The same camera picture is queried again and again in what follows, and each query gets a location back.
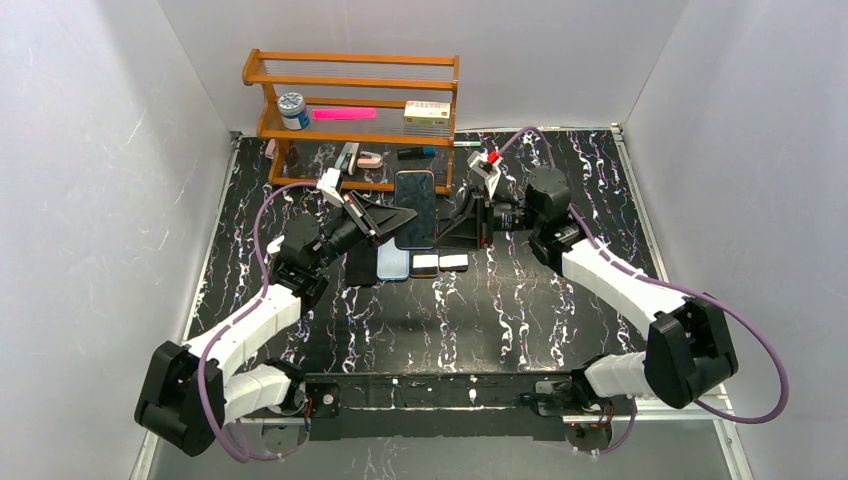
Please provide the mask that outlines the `light blue phone case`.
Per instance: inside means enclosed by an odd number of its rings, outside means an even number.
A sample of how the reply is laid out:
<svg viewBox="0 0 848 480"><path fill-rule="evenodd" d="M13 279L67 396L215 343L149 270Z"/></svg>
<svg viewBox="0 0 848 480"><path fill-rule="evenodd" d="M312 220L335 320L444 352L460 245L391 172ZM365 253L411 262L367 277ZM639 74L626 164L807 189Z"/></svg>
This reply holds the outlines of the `light blue phone case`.
<svg viewBox="0 0 848 480"><path fill-rule="evenodd" d="M377 249L376 275L383 282L405 281L410 275L410 255L391 238Z"/></svg>

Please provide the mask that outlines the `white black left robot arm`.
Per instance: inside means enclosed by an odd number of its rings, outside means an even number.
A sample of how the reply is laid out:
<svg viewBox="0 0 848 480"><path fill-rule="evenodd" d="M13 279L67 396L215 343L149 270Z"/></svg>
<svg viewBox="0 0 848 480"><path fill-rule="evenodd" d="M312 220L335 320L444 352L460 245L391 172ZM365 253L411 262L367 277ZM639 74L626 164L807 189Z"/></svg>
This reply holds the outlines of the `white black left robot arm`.
<svg viewBox="0 0 848 480"><path fill-rule="evenodd" d="M241 367L258 349L312 310L327 288L323 270L351 248L379 245L415 219L413 209L342 195L332 220L290 219L270 256L257 256L262 284L241 308L182 344L166 341L151 357L134 411L135 422L194 457L218 442L239 462L252 459L226 434L257 410L283 406L299 385L297 370L269 362Z"/></svg>

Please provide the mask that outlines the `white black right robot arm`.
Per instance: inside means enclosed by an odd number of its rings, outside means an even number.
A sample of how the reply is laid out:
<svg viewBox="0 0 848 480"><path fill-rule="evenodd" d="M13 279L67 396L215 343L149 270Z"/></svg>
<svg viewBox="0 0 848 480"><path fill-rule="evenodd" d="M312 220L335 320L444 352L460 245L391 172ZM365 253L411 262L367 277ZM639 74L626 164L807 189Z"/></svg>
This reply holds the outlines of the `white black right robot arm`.
<svg viewBox="0 0 848 480"><path fill-rule="evenodd" d="M571 371L566 401L657 398L682 409L738 371L724 311L710 297L657 284L612 254L574 213L565 174L531 171L520 200L476 187L440 228L438 248L487 248L497 231L527 231L537 260L590 290L646 338L644 351L605 355Z"/></svg>

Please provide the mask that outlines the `pink stapler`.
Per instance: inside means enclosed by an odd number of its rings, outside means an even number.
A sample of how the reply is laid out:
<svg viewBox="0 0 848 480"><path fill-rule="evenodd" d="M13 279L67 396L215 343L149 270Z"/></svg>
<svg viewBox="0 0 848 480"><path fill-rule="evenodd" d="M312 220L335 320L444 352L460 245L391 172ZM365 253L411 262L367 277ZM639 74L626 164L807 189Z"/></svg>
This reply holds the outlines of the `pink stapler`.
<svg viewBox="0 0 848 480"><path fill-rule="evenodd" d="M378 169L383 165L382 155L374 152L362 151L356 161L360 169Z"/></svg>

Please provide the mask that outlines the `grey blue stapler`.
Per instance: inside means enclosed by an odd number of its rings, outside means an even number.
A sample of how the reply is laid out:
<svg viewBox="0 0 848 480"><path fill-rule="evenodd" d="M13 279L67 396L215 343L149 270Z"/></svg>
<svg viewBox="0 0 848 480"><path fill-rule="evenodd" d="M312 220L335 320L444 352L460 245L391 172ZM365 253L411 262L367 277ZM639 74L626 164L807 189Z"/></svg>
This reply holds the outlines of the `grey blue stapler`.
<svg viewBox="0 0 848 480"><path fill-rule="evenodd" d="M358 142L346 142L336 159L334 168L343 174L352 176L356 171L358 150Z"/></svg>

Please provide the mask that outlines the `blue black marker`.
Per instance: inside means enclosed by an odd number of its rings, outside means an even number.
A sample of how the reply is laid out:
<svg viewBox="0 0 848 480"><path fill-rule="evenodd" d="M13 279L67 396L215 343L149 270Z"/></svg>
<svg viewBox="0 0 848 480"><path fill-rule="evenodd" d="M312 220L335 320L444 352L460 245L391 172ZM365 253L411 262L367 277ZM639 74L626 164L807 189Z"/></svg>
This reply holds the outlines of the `blue black marker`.
<svg viewBox="0 0 848 480"><path fill-rule="evenodd" d="M413 147L406 148L397 151L397 159L400 161L407 160L418 160L418 159L427 159L432 158L436 154L436 150L434 147L430 146L421 146L421 147Z"/></svg>

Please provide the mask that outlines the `pink ruler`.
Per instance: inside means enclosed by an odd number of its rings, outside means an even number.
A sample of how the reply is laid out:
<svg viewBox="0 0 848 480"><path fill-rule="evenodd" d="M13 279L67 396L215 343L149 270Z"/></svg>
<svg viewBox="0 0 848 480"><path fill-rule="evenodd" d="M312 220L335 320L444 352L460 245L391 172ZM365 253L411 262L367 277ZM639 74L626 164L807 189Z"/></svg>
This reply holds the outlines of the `pink ruler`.
<svg viewBox="0 0 848 480"><path fill-rule="evenodd" d="M377 117L377 110L371 107L315 108L312 116L315 121L373 120Z"/></svg>

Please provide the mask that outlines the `orange wooden shelf rack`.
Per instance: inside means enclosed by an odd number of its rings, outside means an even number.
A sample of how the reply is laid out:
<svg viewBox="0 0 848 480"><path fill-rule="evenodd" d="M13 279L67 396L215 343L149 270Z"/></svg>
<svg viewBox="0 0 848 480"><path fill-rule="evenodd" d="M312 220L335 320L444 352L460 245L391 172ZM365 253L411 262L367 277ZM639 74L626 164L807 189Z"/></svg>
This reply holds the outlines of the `orange wooden shelf rack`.
<svg viewBox="0 0 848 480"><path fill-rule="evenodd" d="M268 181L314 180L339 149L429 147L440 195L452 191L459 56L278 52L254 49L242 81L263 94L257 136L272 144ZM313 150L334 146L318 161Z"/></svg>

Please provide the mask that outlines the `white red box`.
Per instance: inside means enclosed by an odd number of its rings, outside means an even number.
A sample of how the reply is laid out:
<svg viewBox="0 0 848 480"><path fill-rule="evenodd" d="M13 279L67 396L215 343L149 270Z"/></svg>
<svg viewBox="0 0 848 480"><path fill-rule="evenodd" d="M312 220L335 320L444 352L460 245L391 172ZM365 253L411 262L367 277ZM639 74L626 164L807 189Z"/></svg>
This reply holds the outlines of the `white red box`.
<svg viewBox="0 0 848 480"><path fill-rule="evenodd" d="M451 119L451 104L431 101L407 101L404 107L405 124L419 126L448 126Z"/></svg>

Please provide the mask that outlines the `blue white jar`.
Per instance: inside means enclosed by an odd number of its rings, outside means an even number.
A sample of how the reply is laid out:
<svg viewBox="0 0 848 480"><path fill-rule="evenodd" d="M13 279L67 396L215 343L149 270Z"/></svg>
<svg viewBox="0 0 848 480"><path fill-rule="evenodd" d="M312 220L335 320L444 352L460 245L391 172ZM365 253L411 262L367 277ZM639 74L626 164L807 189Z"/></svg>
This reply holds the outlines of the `blue white jar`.
<svg viewBox="0 0 848 480"><path fill-rule="evenodd" d="M301 131L309 126L307 104L300 93L286 92L278 97L276 105L287 130Z"/></svg>

